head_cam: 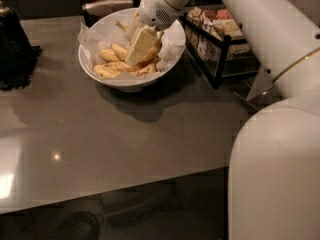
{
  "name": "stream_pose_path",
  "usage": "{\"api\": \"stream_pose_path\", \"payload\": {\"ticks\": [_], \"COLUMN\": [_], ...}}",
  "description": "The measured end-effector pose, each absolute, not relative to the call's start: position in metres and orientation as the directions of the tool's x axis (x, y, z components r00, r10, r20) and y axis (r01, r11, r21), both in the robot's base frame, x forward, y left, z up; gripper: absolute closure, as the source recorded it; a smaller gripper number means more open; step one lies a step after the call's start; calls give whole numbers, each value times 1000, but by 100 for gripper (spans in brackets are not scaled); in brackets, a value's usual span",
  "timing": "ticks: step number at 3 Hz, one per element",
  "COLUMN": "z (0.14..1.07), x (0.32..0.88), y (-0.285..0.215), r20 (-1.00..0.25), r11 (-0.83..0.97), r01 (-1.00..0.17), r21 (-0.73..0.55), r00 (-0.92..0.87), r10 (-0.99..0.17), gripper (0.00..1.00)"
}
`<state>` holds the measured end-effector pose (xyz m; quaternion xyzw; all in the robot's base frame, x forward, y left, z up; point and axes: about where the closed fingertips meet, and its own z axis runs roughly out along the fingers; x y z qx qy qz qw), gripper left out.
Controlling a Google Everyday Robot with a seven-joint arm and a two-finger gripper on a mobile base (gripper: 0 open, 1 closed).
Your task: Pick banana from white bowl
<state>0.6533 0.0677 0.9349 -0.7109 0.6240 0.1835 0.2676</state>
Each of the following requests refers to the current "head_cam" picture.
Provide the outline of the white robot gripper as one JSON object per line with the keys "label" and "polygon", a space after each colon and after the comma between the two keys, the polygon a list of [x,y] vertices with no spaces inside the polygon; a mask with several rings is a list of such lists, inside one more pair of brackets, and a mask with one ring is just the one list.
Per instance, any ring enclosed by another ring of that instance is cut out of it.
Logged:
{"label": "white robot gripper", "polygon": [[181,15],[183,0],[141,0],[139,15],[128,24],[125,35],[131,41],[125,62],[137,65],[147,58],[147,53],[158,41],[157,31],[144,23],[164,30]]}

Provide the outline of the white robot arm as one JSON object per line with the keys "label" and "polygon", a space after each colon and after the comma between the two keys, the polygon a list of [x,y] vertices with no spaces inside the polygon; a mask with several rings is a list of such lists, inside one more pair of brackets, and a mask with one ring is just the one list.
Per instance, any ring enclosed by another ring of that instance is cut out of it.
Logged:
{"label": "white robot arm", "polygon": [[[190,0],[141,0],[168,28]],[[237,135],[228,170],[228,240],[320,240],[319,28],[288,0],[222,0],[279,100]]]}

